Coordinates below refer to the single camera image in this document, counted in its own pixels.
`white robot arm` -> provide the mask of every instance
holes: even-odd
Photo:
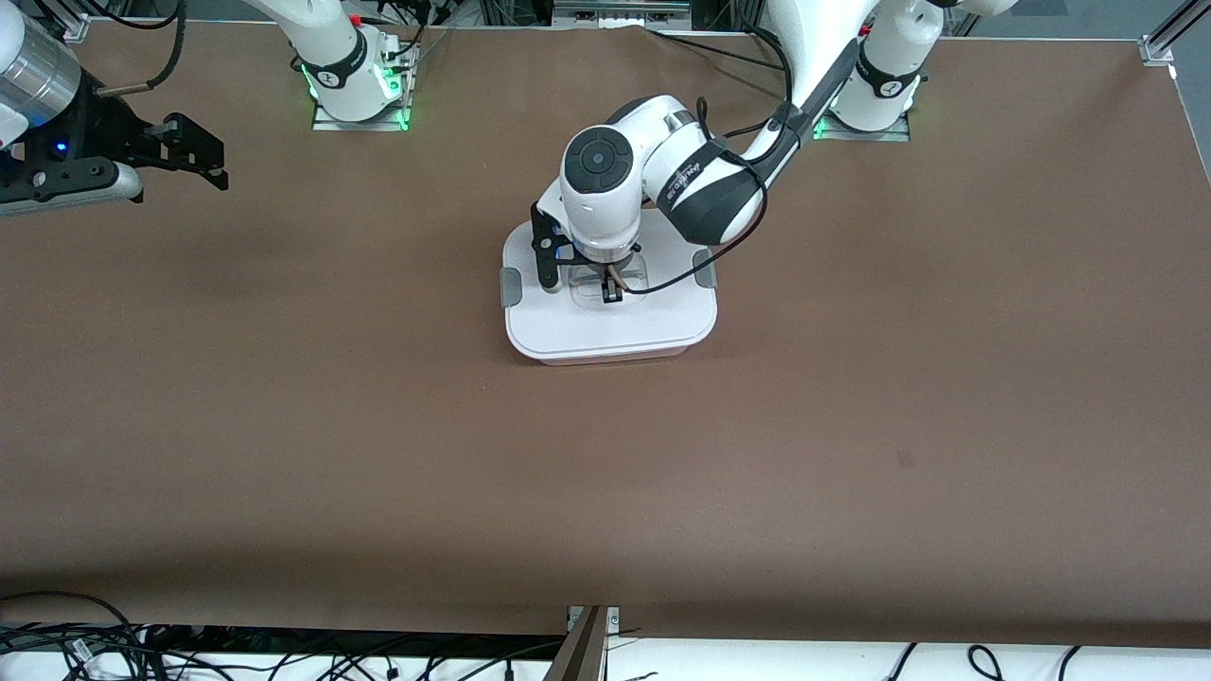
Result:
[[[385,75],[398,63],[398,39],[355,27],[340,0],[245,1],[277,21],[333,118],[366,120],[402,96]],[[70,50],[0,0],[0,216],[137,201],[143,184],[134,168],[148,166],[194,172],[226,189],[219,139],[182,114],[154,126],[102,90]],[[5,151],[17,142],[21,160]]]
[[[963,6],[997,13],[1015,1],[968,0]],[[925,55],[941,33],[942,8],[960,2],[770,0],[768,19],[790,67],[790,97],[748,149],[736,155],[723,139],[708,138],[702,121],[672,97],[627,104],[606,124],[573,138],[559,178],[532,211],[535,218],[557,223],[575,247],[575,262],[556,263],[608,268],[622,262],[636,247],[644,196],[685,241],[704,246],[733,241],[831,105],[843,122],[862,130],[882,130],[903,113]],[[878,21],[860,44],[860,29],[876,6]],[[893,87],[879,91],[871,62],[895,80],[893,97],[886,97]],[[549,290],[558,287],[558,271],[541,257],[539,279]]]

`metal frame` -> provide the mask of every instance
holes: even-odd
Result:
[[[610,626],[618,626],[618,616],[612,616],[607,606],[586,606],[569,618],[574,622],[572,633],[563,640],[543,681],[601,681],[606,641]]]
[[[1149,67],[1172,63],[1172,46],[1190,27],[1211,12],[1211,0],[1186,0],[1155,30],[1140,39],[1140,57]]]
[[[689,0],[555,0],[551,25],[613,28],[639,24],[652,30],[693,30]]]
[[[80,42],[88,33],[88,12],[75,0],[42,0],[39,8],[63,27],[64,42]]]
[[[945,35],[955,38],[968,38],[971,35],[971,32],[975,30],[976,24],[978,24],[981,19],[980,15],[972,15],[971,12],[964,12],[963,10],[955,8],[945,10]]]

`black bracket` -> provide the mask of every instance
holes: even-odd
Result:
[[[866,57],[866,42],[862,44],[862,48],[857,53],[857,75],[871,86],[874,96],[879,99],[894,99],[899,97],[901,92],[912,85],[912,81],[917,80],[917,74],[919,73],[919,68],[903,75],[894,75],[879,69]]]
[[[538,202],[530,206],[530,228],[534,238],[530,246],[534,248],[534,264],[538,268],[538,281],[543,288],[555,288],[559,285],[559,265],[591,265],[592,261],[580,254],[575,250],[572,240],[559,234],[559,223],[551,216],[538,208]],[[572,258],[559,258],[558,251],[564,246],[572,246]]]
[[[132,167],[156,167],[186,171],[202,176],[220,191],[228,189],[228,173],[223,170],[223,141],[211,135],[185,114],[170,114],[163,125],[148,128],[148,135],[163,144],[165,153],[150,156],[131,151],[126,161]]]
[[[17,201],[45,202],[58,196],[98,191],[117,182],[117,166],[102,156],[67,161],[15,161],[0,154],[0,206]],[[139,204],[143,195],[131,199]]]

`metal bracket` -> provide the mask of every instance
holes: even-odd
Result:
[[[576,624],[576,622],[580,620],[580,616],[584,612],[585,612],[585,606],[570,606],[568,608],[568,631],[572,631],[572,628]],[[618,608],[616,607],[606,608],[606,616],[609,618],[606,633],[610,635],[618,634],[619,633],[618,625],[620,622],[618,618]]]
[[[88,35],[88,25],[92,24],[92,17],[82,12],[76,16],[80,18],[80,22],[63,30],[63,42],[78,45],[84,42],[84,39]]]
[[[606,669],[606,641],[618,633],[618,608],[568,608],[570,631],[555,654],[543,681],[601,681]]]
[[[908,116],[901,115],[891,127],[878,132],[862,132],[848,127],[837,120],[832,113],[827,113],[816,124],[813,132],[815,139],[845,139],[849,142],[911,142],[912,135],[908,130]]]
[[[1159,53],[1153,52],[1152,36],[1144,35],[1136,41],[1140,46],[1140,58],[1146,67],[1167,67],[1173,63],[1173,51],[1165,48]]]

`tabletop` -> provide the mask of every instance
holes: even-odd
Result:
[[[171,32],[96,24],[107,82]],[[505,238],[579,130],[780,79],[642,29],[425,39],[412,128],[311,132],[272,25],[148,120],[231,189],[0,225],[0,585],[136,620],[1211,646],[1211,188],[1130,42],[942,41],[912,142],[809,144],[672,360],[546,367]],[[747,38],[718,39],[752,55]],[[6,608],[52,619],[59,603]]]

